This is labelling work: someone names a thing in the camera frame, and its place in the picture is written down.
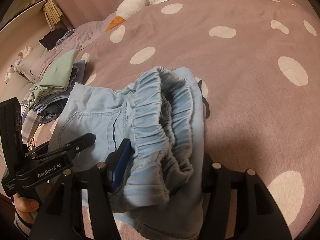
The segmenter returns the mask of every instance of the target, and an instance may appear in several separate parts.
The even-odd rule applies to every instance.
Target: metal screw
[[[212,163],[212,167],[214,167],[215,169],[220,169],[222,166],[220,163]]]
[[[64,176],[68,176],[70,174],[71,174],[71,170],[70,169],[66,169],[66,170],[63,171],[63,175]]]
[[[98,167],[99,169],[102,169],[102,168],[104,168],[105,166],[106,166],[106,164],[105,164],[104,162],[100,162],[100,163],[97,164],[97,167]]]
[[[256,172],[255,172],[254,170],[252,170],[252,169],[248,169],[248,170],[247,170],[247,173],[248,173],[249,175],[251,175],[251,176],[256,175]]]

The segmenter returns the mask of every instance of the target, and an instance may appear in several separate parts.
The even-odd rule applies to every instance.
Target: pillow
[[[36,60],[42,56],[44,53],[46,53],[48,49],[46,49],[44,46],[39,44],[36,48],[31,51],[28,56],[26,56],[16,67],[17,71],[22,73],[28,80],[35,83],[36,78],[32,75],[30,69],[32,68],[33,64],[36,62]]]
[[[0,102],[17,97],[19,103],[21,103],[32,86],[33,83],[20,76],[19,73],[15,71],[0,94]]]

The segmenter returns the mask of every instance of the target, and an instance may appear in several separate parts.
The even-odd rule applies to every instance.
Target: green folded clothing
[[[78,51],[72,49],[51,63],[42,80],[34,86],[31,92],[29,110],[33,109],[42,97],[67,90],[77,54]]]

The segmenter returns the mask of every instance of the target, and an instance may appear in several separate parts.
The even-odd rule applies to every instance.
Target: human hand
[[[48,195],[51,186],[47,184],[46,187],[46,194]],[[19,194],[15,194],[13,196],[14,206],[18,215],[21,217],[22,220],[29,224],[33,224],[35,221],[34,218],[30,215],[30,212],[37,211],[39,208],[39,203],[34,199],[22,198]]]

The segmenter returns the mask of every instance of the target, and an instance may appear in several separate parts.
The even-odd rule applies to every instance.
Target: folded clothes
[[[203,218],[203,130],[192,72],[156,67],[123,90],[75,84],[48,150],[94,133],[95,144],[73,160],[73,170],[83,171],[129,138],[134,154],[122,186],[109,196],[113,212],[122,213],[114,216],[148,239],[193,238]]]
[[[40,98],[67,90],[77,54],[77,50],[72,49],[51,63],[42,80],[34,86],[31,92],[30,110],[39,102]]]
[[[52,120],[56,120],[62,113],[64,107],[66,106],[68,99],[60,99],[54,103],[51,103],[44,109],[39,115],[43,116],[40,120],[40,124],[46,124]]]
[[[57,41],[63,37],[63,35],[67,32],[65,29],[55,29],[54,31],[49,32],[46,36],[39,40],[40,44],[46,47],[48,50],[53,49]]]
[[[85,60],[79,60],[73,64],[72,73],[70,77],[71,83],[68,85],[68,89],[61,93],[56,93],[52,95],[48,95],[42,97],[38,104],[34,106],[34,111],[37,114],[41,114],[50,104],[59,101],[61,99],[68,99],[70,92],[73,89],[75,83],[82,83],[83,76],[84,76],[84,68],[85,68]]]
[[[59,45],[60,43],[62,43],[66,38],[69,38],[74,32],[75,32],[76,29],[71,29],[71,30],[68,30],[66,32],[65,35],[62,36],[61,39],[59,39],[56,43],[56,45]]]

